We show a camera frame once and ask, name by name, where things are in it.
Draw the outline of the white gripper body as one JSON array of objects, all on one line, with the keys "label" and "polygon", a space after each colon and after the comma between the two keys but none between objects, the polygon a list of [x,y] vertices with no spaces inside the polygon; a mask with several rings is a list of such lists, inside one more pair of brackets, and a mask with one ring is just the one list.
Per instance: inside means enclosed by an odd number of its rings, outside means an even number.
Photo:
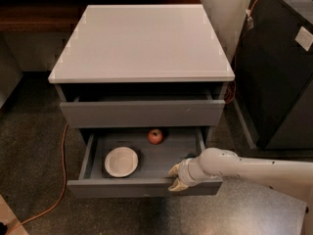
[{"label": "white gripper body", "polygon": [[203,158],[183,160],[178,165],[178,179],[188,187],[194,187],[207,180],[220,178],[219,173],[210,171],[212,164]]}]

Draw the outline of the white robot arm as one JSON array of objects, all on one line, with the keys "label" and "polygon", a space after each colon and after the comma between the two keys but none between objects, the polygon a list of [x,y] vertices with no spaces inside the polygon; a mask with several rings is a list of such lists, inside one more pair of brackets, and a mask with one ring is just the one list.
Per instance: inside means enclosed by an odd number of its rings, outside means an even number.
[{"label": "white robot arm", "polygon": [[187,158],[176,164],[168,175],[174,178],[169,191],[179,192],[214,178],[238,177],[274,186],[313,185],[313,164],[308,162],[277,161],[242,158],[236,153],[217,148],[203,150],[199,156]]}]

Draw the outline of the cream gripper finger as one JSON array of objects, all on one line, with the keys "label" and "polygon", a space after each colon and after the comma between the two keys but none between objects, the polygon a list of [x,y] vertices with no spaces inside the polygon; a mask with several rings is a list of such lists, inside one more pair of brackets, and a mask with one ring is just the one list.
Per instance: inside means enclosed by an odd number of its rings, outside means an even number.
[{"label": "cream gripper finger", "polygon": [[170,192],[180,192],[188,189],[189,186],[184,184],[179,178],[176,178],[171,186],[168,187]]},{"label": "cream gripper finger", "polygon": [[178,175],[179,164],[175,164],[168,172],[169,177],[176,177]]}]

